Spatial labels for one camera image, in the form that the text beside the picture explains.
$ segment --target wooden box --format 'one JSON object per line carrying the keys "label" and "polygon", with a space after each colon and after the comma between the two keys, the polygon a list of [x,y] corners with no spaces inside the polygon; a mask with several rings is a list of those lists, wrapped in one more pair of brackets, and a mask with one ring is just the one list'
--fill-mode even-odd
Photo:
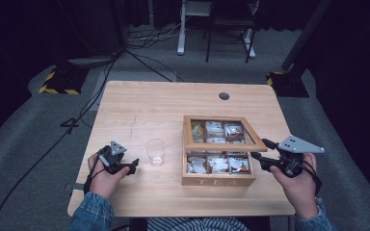
{"label": "wooden box", "polygon": [[185,115],[182,185],[248,187],[266,145],[244,117]]}

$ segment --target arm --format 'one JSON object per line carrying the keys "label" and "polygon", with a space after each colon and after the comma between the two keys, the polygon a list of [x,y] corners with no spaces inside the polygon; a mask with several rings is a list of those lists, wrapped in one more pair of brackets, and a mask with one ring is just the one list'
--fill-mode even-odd
{"label": "arm", "polygon": [[[89,168],[92,168],[95,158],[96,154],[89,158]],[[114,211],[109,199],[130,168],[125,167],[114,175],[103,169],[104,165],[98,162],[90,191],[74,212],[69,230],[110,230]]]}
{"label": "arm", "polygon": [[[316,170],[314,154],[304,154],[304,161]],[[310,174],[302,174],[289,178],[277,167],[270,167],[277,181],[283,186],[287,199],[296,210],[296,226],[298,230],[335,230],[325,215],[321,199],[315,198],[315,184]]]}

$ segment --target desk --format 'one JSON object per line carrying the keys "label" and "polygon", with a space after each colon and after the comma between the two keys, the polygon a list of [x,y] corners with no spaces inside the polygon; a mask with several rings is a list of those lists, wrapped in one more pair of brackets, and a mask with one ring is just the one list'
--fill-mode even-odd
{"label": "desk", "polygon": [[[219,98],[227,92],[228,100]],[[140,158],[137,172],[126,176],[111,198],[116,217],[207,217],[292,215],[281,185],[254,161],[256,180],[250,187],[182,186],[184,115],[243,116],[261,138],[283,141],[290,133],[276,95],[269,86],[121,82],[107,84],[77,177],[84,183],[87,159],[115,140],[126,147],[124,161]],[[144,144],[161,138],[168,144],[165,163],[152,167]],[[264,156],[275,158],[270,150]],[[74,191],[72,215],[83,200]]]}
{"label": "desk", "polygon": [[[178,55],[184,55],[185,54],[185,34],[186,34],[186,16],[209,16],[210,12],[210,2],[196,2],[196,1],[188,1],[188,0],[182,0],[182,8],[181,8],[181,29],[179,32],[179,39],[178,39],[178,49],[176,53]],[[251,13],[255,13],[255,9],[258,7],[258,1],[254,4],[255,6],[251,6]],[[251,30],[248,30],[244,37],[244,43],[246,46],[246,49],[249,50],[249,43],[251,43]],[[254,53],[254,49],[251,49],[251,52],[249,54],[249,57],[251,59],[254,59],[256,57],[256,54]]]}

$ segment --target gray carpet floor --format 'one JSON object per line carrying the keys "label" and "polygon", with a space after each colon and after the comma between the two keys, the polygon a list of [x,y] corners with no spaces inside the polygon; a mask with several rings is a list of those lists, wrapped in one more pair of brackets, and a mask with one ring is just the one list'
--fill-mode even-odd
{"label": "gray carpet floor", "polygon": [[[163,63],[184,82],[264,85],[266,73],[280,70],[300,31],[259,31],[253,47],[256,58],[248,64],[244,62],[244,48],[237,45],[212,47],[210,62],[206,63],[206,41],[202,34],[200,30],[188,32],[184,56],[176,55],[177,37],[149,48],[129,50]],[[153,60],[143,60],[157,71],[170,73]],[[90,70],[80,95],[38,93],[51,68],[32,79],[29,84],[32,97],[0,129],[0,203],[18,179],[66,131],[60,124],[79,116],[104,78],[104,67],[98,67]],[[111,78],[118,79],[122,72],[144,76],[144,72],[151,71],[124,53],[113,66]],[[155,78],[158,77],[138,80],[158,81]],[[327,150],[317,159],[324,183],[319,196],[324,198],[328,216],[339,230],[370,230],[370,186],[315,97],[311,74],[306,72],[303,80],[309,98],[280,97],[278,102],[293,135]],[[93,125],[95,116],[96,110],[88,111],[84,120]],[[89,126],[81,121],[78,125],[14,190],[0,212],[0,230],[67,230],[69,192],[64,187],[75,182],[91,134]],[[127,222],[128,218],[115,218],[114,227]],[[275,231],[287,230],[287,218],[271,218],[271,225]]]}

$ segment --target person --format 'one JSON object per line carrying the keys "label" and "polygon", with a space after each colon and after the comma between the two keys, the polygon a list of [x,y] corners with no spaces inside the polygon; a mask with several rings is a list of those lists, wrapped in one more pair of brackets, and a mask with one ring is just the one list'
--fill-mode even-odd
{"label": "person", "polygon": [[[92,168],[96,154],[88,162]],[[311,153],[304,154],[304,161],[316,170],[316,159]],[[95,165],[95,177],[90,191],[73,214],[69,230],[110,230],[114,216],[109,201],[115,193],[119,181],[127,174],[125,167],[112,175],[103,170],[103,165]],[[296,230],[336,230],[326,216],[321,198],[315,198],[316,186],[310,174],[303,171],[294,178],[286,177],[278,167],[271,172],[282,185],[284,193],[293,205]],[[148,218],[148,230],[249,230],[241,221],[229,218]]]}

